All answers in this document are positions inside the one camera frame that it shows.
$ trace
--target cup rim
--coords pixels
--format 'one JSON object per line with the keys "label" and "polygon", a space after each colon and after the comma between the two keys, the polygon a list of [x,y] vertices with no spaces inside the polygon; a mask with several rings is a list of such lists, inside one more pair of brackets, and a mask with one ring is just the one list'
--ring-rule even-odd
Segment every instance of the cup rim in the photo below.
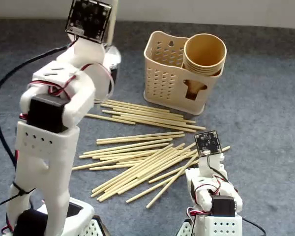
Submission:
{"label": "cup rim", "polygon": [[220,39],[219,37],[213,35],[213,34],[210,34],[210,33],[199,33],[199,34],[195,34],[194,36],[190,37],[190,38],[185,42],[185,45],[184,45],[184,47],[183,47],[183,55],[187,58],[188,62],[190,62],[191,64],[193,64],[195,67],[199,67],[199,65],[196,64],[196,63],[194,63],[194,62],[188,57],[188,55],[185,53],[185,52],[186,52],[186,46],[187,46],[188,42],[189,42],[191,39],[193,39],[194,37],[197,37],[197,36],[199,36],[199,35],[210,35],[210,36],[213,36],[213,37],[217,38],[218,40],[220,40],[220,41],[222,42],[222,44],[223,44],[223,46],[224,46],[224,49],[225,49],[225,54],[224,54],[223,58],[222,58],[218,63],[216,63],[216,64],[214,64],[214,65],[201,65],[201,67],[203,67],[203,68],[211,68],[211,67],[215,67],[215,66],[217,66],[218,64],[220,64],[222,61],[224,61],[225,58],[226,58],[226,54],[227,54],[227,48],[226,48],[226,45],[225,45],[225,43],[223,42],[223,40]]}

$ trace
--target white robot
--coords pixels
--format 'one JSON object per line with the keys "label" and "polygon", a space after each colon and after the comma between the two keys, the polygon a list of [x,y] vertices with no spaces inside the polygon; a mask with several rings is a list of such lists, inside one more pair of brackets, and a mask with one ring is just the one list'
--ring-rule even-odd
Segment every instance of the white robot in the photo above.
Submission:
{"label": "white robot", "polygon": [[242,199],[227,180],[216,131],[195,136],[199,167],[186,170],[193,207],[177,236],[242,236]]}
{"label": "white robot", "polygon": [[[7,224],[13,236],[108,235],[89,204],[70,198],[68,185],[79,138],[78,123],[94,101],[114,90],[120,54],[111,46],[118,0],[113,5],[74,0],[66,31],[72,45],[33,74],[22,95],[17,124],[15,179],[10,187]],[[45,204],[29,207],[34,189]]]}

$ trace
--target pile of wooden sticks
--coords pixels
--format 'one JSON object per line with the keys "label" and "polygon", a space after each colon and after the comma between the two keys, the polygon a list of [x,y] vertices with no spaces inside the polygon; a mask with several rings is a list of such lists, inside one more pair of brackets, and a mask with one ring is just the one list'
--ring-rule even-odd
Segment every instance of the pile of wooden sticks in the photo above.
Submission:
{"label": "pile of wooden sticks", "polygon": [[[100,202],[110,198],[115,194],[120,195],[145,181],[154,183],[175,174],[174,176],[126,201],[127,203],[132,202],[141,196],[155,190],[156,188],[165,185],[163,190],[147,205],[147,208],[149,208],[179,176],[184,174],[184,170],[186,168],[197,164],[198,162],[196,160],[198,157],[198,152],[196,149],[192,149],[195,147],[195,143],[192,143],[186,147],[185,143],[182,143],[176,147],[169,143],[173,140],[173,138],[179,138],[183,136],[183,132],[167,132],[98,139],[98,145],[136,141],[143,142],[84,152],[79,158],[93,158],[99,159],[100,161],[74,167],[72,170],[89,169],[92,171],[98,171],[125,167],[129,168],[92,190],[92,197],[102,194],[97,198],[97,200]],[[186,159],[189,159],[189,161],[184,166],[165,173],[161,176],[155,177],[155,175]]]}
{"label": "pile of wooden sticks", "polygon": [[102,107],[112,108],[103,110],[103,113],[112,114],[112,117],[87,114],[86,117],[105,119],[126,124],[148,124],[174,130],[195,133],[205,130],[205,127],[193,125],[193,120],[184,119],[183,115],[171,113],[170,110],[148,107],[138,104],[107,100],[101,103]]}

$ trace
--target wooden stick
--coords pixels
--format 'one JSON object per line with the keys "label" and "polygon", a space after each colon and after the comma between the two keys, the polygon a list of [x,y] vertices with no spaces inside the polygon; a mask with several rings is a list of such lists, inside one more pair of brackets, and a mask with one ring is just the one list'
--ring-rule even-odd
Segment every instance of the wooden stick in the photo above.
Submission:
{"label": "wooden stick", "polygon": [[172,138],[153,140],[153,141],[148,141],[148,142],[129,144],[129,145],[123,145],[123,146],[118,146],[118,147],[110,147],[110,148],[94,150],[94,151],[87,151],[87,152],[83,152],[83,154],[84,155],[85,154],[94,154],[94,153],[107,152],[107,151],[113,151],[113,150],[118,150],[118,149],[134,148],[134,147],[145,146],[145,145],[150,145],[150,144],[165,143],[165,142],[169,142],[172,140],[173,140]]}
{"label": "wooden stick", "polygon": [[108,154],[116,154],[116,153],[123,153],[123,152],[128,152],[128,151],[137,151],[137,150],[142,150],[142,149],[150,149],[150,148],[164,147],[167,144],[168,143],[152,144],[152,145],[145,145],[145,146],[140,146],[140,147],[131,147],[131,148],[124,148],[124,149],[112,150],[112,151],[107,151],[107,152],[103,152],[103,153],[105,153],[107,155]]}
{"label": "wooden stick", "polygon": [[149,124],[149,125],[154,125],[154,126],[159,126],[159,127],[163,127],[163,128],[169,128],[169,129],[182,130],[182,131],[186,131],[186,132],[192,132],[192,133],[196,132],[193,129],[187,129],[187,128],[173,126],[173,125],[160,124],[160,123],[150,122],[150,121],[138,119],[138,118],[118,117],[118,116],[113,116],[113,118],[119,118],[119,119],[124,119],[124,120],[129,120],[129,121],[136,121],[137,123]]}
{"label": "wooden stick", "polygon": [[160,173],[159,170],[164,171],[164,170],[166,170],[166,169],[172,167],[173,165],[175,165],[175,164],[177,164],[177,163],[183,161],[184,159],[189,158],[191,155],[196,155],[196,156],[198,156],[198,154],[197,154],[196,152],[197,152],[197,150],[193,150],[193,151],[191,151],[189,154],[185,154],[185,155],[182,155],[182,156],[178,156],[176,159],[173,159],[171,162],[164,163],[163,165],[157,167],[156,169],[153,170],[152,173],[148,173],[147,175],[149,175],[150,177],[155,176],[155,175],[157,175],[158,173]]}
{"label": "wooden stick", "polygon": [[[198,161],[194,161],[194,162],[191,163],[190,166],[192,166],[192,165],[196,165],[197,163],[198,163]],[[177,173],[177,172],[180,171],[181,169],[182,169],[182,167],[179,167],[179,168],[177,168],[177,169],[174,169],[174,170],[172,170],[172,171],[169,171],[169,172],[167,172],[167,173],[165,173],[165,174],[163,174],[163,175],[161,175],[161,176],[159,176],[159,177],[156,177],[156,178],[154,178],[154,179],[151,179],[148,183],[154,183],[154,182],[156,182],[156,181],[159,181],[160,179],[163,179],[163,178],[166,178],[166,177],[168,177],[168,176],[171,176],[172,174]]]}
{"label": "wooden stick", "polygon": [[[132,147],[132,148],[126,148],[126,149],[122,149],[124,151],[131,151],[131,150],[138,150],[138,149],[148,149],[148,148],[154,148],[154,147],[163,147],[163,146],[167,146],[169,143],[164,143],[164,144],[153,144],[153,145],[147,145],[147,146],[143,146],[143,147]],[[76,167],[73,167],[72,170],[73,171],[77,171],[77,170],[82,170],[82,169],[87,169],[87,168],[90,168],[90,167],[95,167],[95,166],[98,166],[98,163],[102,163],[103,164],[103,161],[102,162],[96,162],[96,163],[91,163],[91,164],[87,164],[87,165],[82,165],[82,166],[76,166]]]}
{"label": "wooden stick", "polygon": [[147,153],[147,152],[157,152],[159,149],[155,149],[155,150],[150,150],[150,151],[132,151],[132,152],[123,152],[123,153],[116,153],[116,154],[111,154],[111,155],[107,155],[105,154],[105,152],[103,153],[96,153],[96,154],[86,154],[86,155],[80,155],[79,158],[80,159],[85,159],[85,158],[91,158],[93,157],[93,159],[100,159],[102,157],[121,157],[121,156],[128,156],[128,155],[135,155],[135,154],[139,154],[139,153]]}
{"label": "wooden stick", "polygon": [[123,108],[113,108],[113,111],[116,112],[124,112],[129,114],[136,114],[136,115],[144,115],[147,117],[155,117],[155,118],[162,118],[162,119],[171,119],[176,120],[180,122],[186,122],[186,123],[196,123],[194,120],[187,120],[183,119],[181,117],[174,117],[174,116],[167,116],[166,114],[159,114],[159,113],[153,113],[153,112],[144,112],[144,111],[138,111],[138,110],[132,110],[132,109],[123,109]]}
{"label": "wooden stick", "polygon": [[127,163],[124,165],[115,165],[115,166],[99,166],[99,167],[91,167],[89,170],[90,171],[111,170],[111,169],[132,167],[134,165],[136,165],[136,164],[135,163]]}
{"label": "wooden stick", "polygon": [[158,118],[151,118],[151,117],[146,117],[146,116],[134,117],[132,114],[121,115],[121,117],[129,117],[129,118],[133,118],[133,119],[146,120],[146,121],[151,121],[151,122],[160,123],[160,124],[174,125],[174,126],[185,127],[185,128],[193,128],[193,129],[198,129],[198,130],[205,130],[206,129],[205,127],[202,127],[202,126],[196,126],[196,125],[190,125],[190,124],[185,124],[185,123],[176,122],[176,121],[170,121],[168,119],[158,119]]}
{"label": "wooden stick", "polygon": [[137,158],[131,158],[129,160],[132,160],[132,161],[142,161],[142,160],[145,160],[147,157],[137,157]]}
{"label": "wooden stick", "polygon": [[136,138],[156,137],[156,136],[174,135],[174,134],[183,134],[183,132],[182,131],[175,131],[175,132],[165,132],[165,133],[155,133],[155,134],[140,134],[140,135],[133,135],[133,136],[97,139],[97,141],[101,142],[101,141],[110,141],[110,140],[118,140],[118,139],[136,139]]}
{"label": "wooden stick", "polygon": [[231,146],[226,146],[226,147],[222,148],[222,152],[225,152],[225,151],[227,151],[229,149],[231,149]]}
{"label": "wooden stick", "polygon": [[175,113],[166,113],[166,112],[159,112],[159,111],[143,111],[143,110],[138,110],[136,108],[126,108],[126,107],[121,107],[121,106],[117,106],[117,105],[110,105],[110,104],[104,104],[101,103],[100,104],[101,107],[109,107],[109,108],[117,108],[117,109],[123,109],[125,111],[138,111],[140,113],[153,113],[153,114],[157,114],[159,116],[167,116],[167,117],[176,117],[176,118],[181,118],[183,119],[183,115],[179,115],[179,114],[175,114]]}
{"label": "wooden stick", "polygon": [[158,140],[158,139],[166,139],[166,138],[180,138],[184,137],[185,134],[175,134],[175,135],[164,135],[164,136],[157,136],[157,137],[145,137],[145,138],[136,138],[136,139],[118,139],[118,140],[111,140],[111,141],[96,141],[97,145],[103,144],[115,144],[115,143],[127,143],[127,142],[139,142],[145,140]]}
{"label": "wooden stick", "polygon": [[128,200],[126,201],[126,203],[130,203],[130,202],[132,202],[132,201],[134,201],[134,200],[137,200],[138,198],[140,198],[140,197],[142,197],[142,196],[144,196],[144,195],[146,195],[146,194],[152,192],[153,190],[155,190],[155,189],[157,189],[157,188],[159,188],[159,187],[165,185],[166,183],[168,183],[169,181],[171,181],[172,178],[173,178],[173,177],[170,177],[170,178],[164,180],[163,182],[160,182],[160,183],[158,183],[157,185],[154,185],[153,187],[151,187],[151,188],[149,188],[149,189],[147,189],[147,190],[145,190],[145,191],[143,191],[143,192],[137,194],[136,196],[134,196],[134,197],[128,199]]}
{"label": "wooden stick", "polygon": [[181,173],[183,173],[187,167],[196,159],[196,156],[193,156],[186,165],[182,167],[182,169],[175,175],[173,178],[165,185],[165,187],[152,199],[152,201],[146,206],[147,208],[150,208],[157,199],[175,182],[176,179],[180,176]]}
{"label": "wooden stick", "polygon": [[[156,151],[151,151],[151,152],[143,152],[143,153],[138,153],[138,154],[135,154],[135,155],[125,155],[125,156],[128,156],[129,159],[132,159],[132,158],[136,158],[136,157],[147,157],[147,156],[151,156],[152,154],[156,153]],[[100,158],[99,160],[101,161],[107,161],[107,160],[113,160],[113,159],[116,159],[116,158],[119,158],[119,157],[125,157],[125,156],[107,156],[107,157],[102,157]]]}
{"label": "wooden stick", "polygon": [[92,193],[93,193],[92,194],[92,197],[96,196],[98,193],[101,193],[105,189],[109,188],[110,186],[112,186],[113,184],[115,184],[122,177],[125,177],[128,174],[131,174],[133,171],[135,171],[140,166],[148,163],[150,160],[153,160],[155,157],[158,157],[158,155],[160,155],[161,153],[163,153],[165,150],[169,149],[172,146],[173,146],[173,144],[170,144],[170,145],[164,147],[163,149],[161,149],[158,152],[154,153],[152,156],[148,157],[146,160],[144,160],[138,166],[134,166],[134,167],[130,168],[129,170],[126,170],[126,171],[122,172],[121,174],[115,176],[114,178],[110,179],[109,181],[104,182],[100,186],[97,186],[96,188],[94,188],[92,190]]}
{"label": "wooden stick", "polygon": [[111,101],[106,101],[103,102],[104,104],[109,104],[109,105],[115,105],[119,107],[126,107],[126,108],[131,108],[131,109],[137,109],[137,110],[142,110],[142,111],[154,111],[154,112],[162,112],[162,113],[170,113],[170,110],[163,110],[163,109],[153,109],[151,107],[139,107],[139,106],[133,106],[127,105],[127,104],[122,104],[122,103],[116,103],[116,102],[111,102]]}
{"label": "wooden stick", "polygon": [[132,116],[132,117],[138,117],[138,118],[148,118],[148,119],[153,119],[155,120],[155,122],[157,121],[162,121],[162,122],[166,122],[166,123],[171,123],[174,125],[186,125],[186,122],[183,122],[181,120],[172,120],[169,118],[157,118],[157,117],[149,117],[149,116],[145,116],[145,115],[136,115],[136,114],[132,114],[132,113],[126,113],[126,112],[116,112],[116,111],[107,111],[107,110],[103,110],[103,113],[108,113],[108,114],[114,114],[114,115],[125,115],[125,116]]}
{"label": "wooden stick", "polygon": [[[183,152],[185,152],[187,149],[192,148],[195,145],[195,143],[192,143],[191,145],[185,147],[183,150],[180,150],[176,153],[171,153],[169,156],[166,156],[165,159],[166,160],[171,160],[179,155],[181,155]],[[161,162],[156,162],[155,164],[149,166],[148,168],[144,169],[143,171],[141,171],[140,173],[138,173],[136,175],[137,178],[142,178],[142,176],[144,176],[146,173],[150,173],[152,170],[155,170],[155,168],[157,168],[158,166],[160,166],[159,164],[164,164]]]}
{"label": "wooden stick", "polygon": [[144,170],[146,168],[147,165],[153,164],[155,161],[158,161],[158,159],[163,159],[165,156],[167,156],[168,153],[171,153],[174,150],[174,148],[169,148],[166,151],[162,152],[157,158],[154,158],[153,160],[146,162],[145,165],[142,165],[140,168],[137,168],[135,171],[133,171],[132,175],[128,175],[127,177],[124,177],[121,181],[119,181],[118,183],[116,183],[115,185],[112,185],[110,188],[108,188],[107,190],[105,190],[105,192],[107,194],[112,193],[113,191],[114,194],[117,193],[117,191],[120,188],[125,187],[125,184],[127,184],[128,182],[134,180],[136,178],[135,174]]}
{"label": "wooden stick", "polygon": [[94,115],[94,114],[86,114],[86,117],[91,117],[91,118],[97,118],[97,119],[104,119],[104,120],[109,120],[109,121],[115,121],[119,123],[125,123],[125,124],[135,124],[135,122],[124,122],[124,120],[116,119],[116,118],[111,118],[111,117],[104,117],[104,116],[99,116],[99,115]]}
{"label": "wooden stick", "polygon": [[[158,173],[162,172],[163,170],[165,170],[165,169],[159,169],[158,172],[155,173],[155,174],[158,174]],[[122,193],[128,191],[129,189],[131,189],[131,188],[133,188],[133,187],[139,185],[140,183],[142,183],[142,182],[148,180],[150,177],[152,177],[152,176],[155,175],[155,174],[152,173],[152,174],[150,174],[150,175],[148,175],[148,176],[146,176],[146,177],[144,177],[144,178],[142,178],[142,179],[139,179],[138,181],[134,182],[133,184],[129,185],[128,187],[123,188],[122,190],[119,190],[119,191],[117,190],[117,193],[118,193],[118,194],[122,194]],[[114,194],[116,194],[116,191],[106,193],[106,194],[100,196],[100,198],[98,198],[98,200],[99,200],[100,202],[102,202],[102,201],[104,201],[104,200],[110,198],[110,197],[113,196]]]}
{"label": "wooden stick", "polygon": [[115,103],[119,103],[119,104],[131,105],[131,106],[134,106],[134,107],[150,108],[150,109],[157,110],[157,111],[162,111],[162,112],[170,112],[170,110],[166,110],[166,109],[161,109],[161,108],[156,108],[156,107],[148,107],[148,106],[143,106],[143,105],[133,104],[133,103],[128,103],[128,102],[120,102],[120,101],[110,100],[110,99],[108,99],[107,101],[115,102]]}
{"label": "wooden stick", "polygon": [[127,164],[138,164],[140,163],[141,160],[137,160],[137,161],[124,161],[124,162],[117,162],[116,165],[127,165]]}

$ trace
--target white wall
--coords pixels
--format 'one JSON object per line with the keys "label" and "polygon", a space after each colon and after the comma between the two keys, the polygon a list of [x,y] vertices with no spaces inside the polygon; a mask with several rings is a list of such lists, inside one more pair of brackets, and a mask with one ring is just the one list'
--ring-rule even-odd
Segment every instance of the white wall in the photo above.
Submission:
{"label": "white wall", "polygon": [[[71,0],[0,0],[0,17],[66,18],[70,5]],[[295,28],[295,0],[119,0],[118,18]]]}

